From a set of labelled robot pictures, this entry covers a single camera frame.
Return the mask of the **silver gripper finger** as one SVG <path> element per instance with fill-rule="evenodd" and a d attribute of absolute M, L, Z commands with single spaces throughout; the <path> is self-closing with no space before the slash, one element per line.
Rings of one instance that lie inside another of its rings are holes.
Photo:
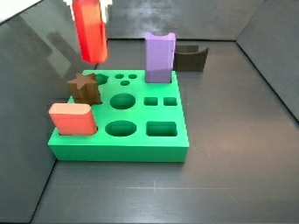
<path fill-rule="evenodd" d="M 101 20 L 105 23 L 108 21 L 108 7 L 113 4 L 113 0 L 98 0 Z"/>

